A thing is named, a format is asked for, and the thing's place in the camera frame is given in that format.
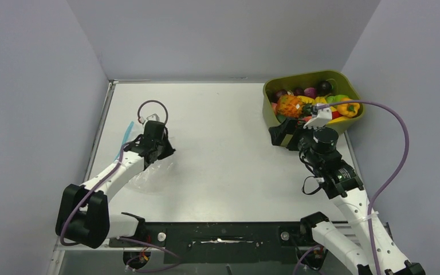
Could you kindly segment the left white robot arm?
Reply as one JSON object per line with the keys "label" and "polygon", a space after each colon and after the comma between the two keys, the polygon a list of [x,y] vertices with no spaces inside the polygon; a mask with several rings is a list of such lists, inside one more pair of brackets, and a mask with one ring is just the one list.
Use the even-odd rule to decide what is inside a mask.
{"label": "left white robot arm", "polygon": [[96,249],[107,239],[141,235],[144,218],[125,212],[111,214],[109,203],[132,178],[174,152],[166,124],[150,120],[144,132],[123,144],[118,158],[101,173],[82,184],[68,185],[55,228],[61,245]]}

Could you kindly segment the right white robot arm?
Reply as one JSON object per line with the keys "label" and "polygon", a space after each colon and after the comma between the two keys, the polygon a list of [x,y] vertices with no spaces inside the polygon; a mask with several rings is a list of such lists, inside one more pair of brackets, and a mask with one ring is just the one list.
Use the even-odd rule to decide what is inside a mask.
{"label": "right white robot arm", "polygon": [[329,201],[343,214],[358,240],[351,241],[329,218],[316,212],[301,219],[300,239],[325,247],[352,274],[424,274],[407,258],[371,210],[362,180],[337,150],[339,134],[332,128],[308,129],[286,119],[268,129],[271,143],[298,151],[300,161],[317,180]]}

